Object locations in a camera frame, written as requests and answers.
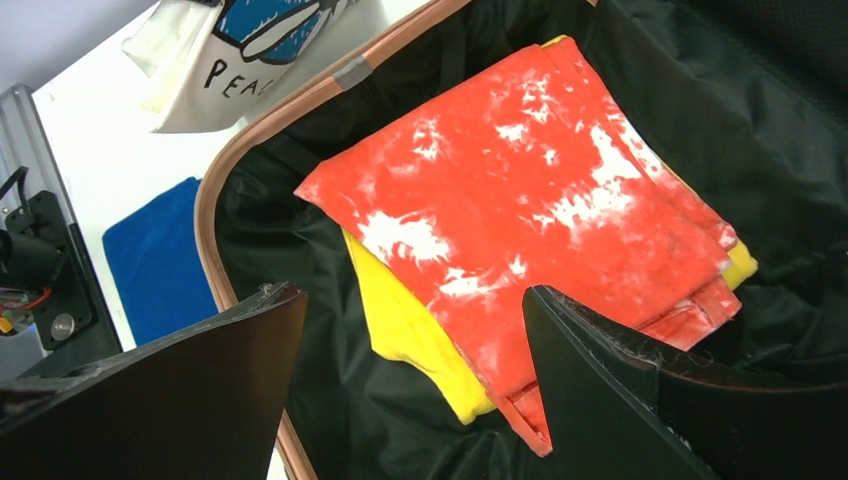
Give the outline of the aluminium frame rail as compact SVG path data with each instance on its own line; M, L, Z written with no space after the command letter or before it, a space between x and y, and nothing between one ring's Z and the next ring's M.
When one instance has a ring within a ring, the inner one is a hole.
M1 93L1 183L19 167L28 168L24 193L30 204L41 191L57 197L65 216L67 195L48 137L32 98L33 90L16 84Z

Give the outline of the red white patterned cloth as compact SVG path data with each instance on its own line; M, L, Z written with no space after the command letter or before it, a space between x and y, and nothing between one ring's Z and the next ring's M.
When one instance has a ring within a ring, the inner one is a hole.
M545 45L322 162L296 189L421 302L539 456L552 443L524 292L556 287L639 331L730 263Z

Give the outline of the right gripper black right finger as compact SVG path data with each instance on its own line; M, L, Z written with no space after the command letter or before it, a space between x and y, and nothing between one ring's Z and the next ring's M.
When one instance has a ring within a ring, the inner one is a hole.
M843 479L847 383L681 351L549 286L525 329L565 479Z

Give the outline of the yellow cloth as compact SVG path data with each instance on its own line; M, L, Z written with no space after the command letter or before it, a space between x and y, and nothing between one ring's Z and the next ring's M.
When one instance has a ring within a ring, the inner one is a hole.
M741 308L732 292L758 269L757 261L722 220L645 143L588 65L576 42L566 36L546 43L557 59L572 65L615 134L668 201L707 231L727 252L730 263L710 281L639 331L688 350L725 324ZM447 334L421 302L349 232L343 234L359 281L372 350L390 361L408 363L432 380L463 425L494 410L483 385Z

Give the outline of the blue towel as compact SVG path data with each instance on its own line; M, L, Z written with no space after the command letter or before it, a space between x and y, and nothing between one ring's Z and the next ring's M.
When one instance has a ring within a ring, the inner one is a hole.
M104 253L138 346L218 313L196 248L189 177L107 229Z

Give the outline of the pink open suitcase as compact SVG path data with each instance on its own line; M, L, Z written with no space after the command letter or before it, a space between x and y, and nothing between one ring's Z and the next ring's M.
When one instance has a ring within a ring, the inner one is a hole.
M323 160L507 55L573 36L641 136L759 261L742 311L692 352L847 383L843 1L430 1L238 133L196 202L218 305L305 291L278 443L296 479L554 479L498 413L468 426L370 347L337 226L295 197Z

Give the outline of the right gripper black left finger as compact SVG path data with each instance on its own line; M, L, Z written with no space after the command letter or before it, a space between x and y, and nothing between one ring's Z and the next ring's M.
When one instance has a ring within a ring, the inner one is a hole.
M5 479L263 479L307 306L267 284L222 312L61 376L1 386Z

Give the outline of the white shirt blue print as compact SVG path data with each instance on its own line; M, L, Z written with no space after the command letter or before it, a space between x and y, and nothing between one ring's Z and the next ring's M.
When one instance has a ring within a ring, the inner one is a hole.
M233 126L348 1L161 1L122 44L149 81L141 102L159 134Z

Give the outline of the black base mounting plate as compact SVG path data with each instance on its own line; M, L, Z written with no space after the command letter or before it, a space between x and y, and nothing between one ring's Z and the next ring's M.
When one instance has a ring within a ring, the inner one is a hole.
M56 194L25 191L28 170L2 183L1 378L53 375L122 347L79 228Z

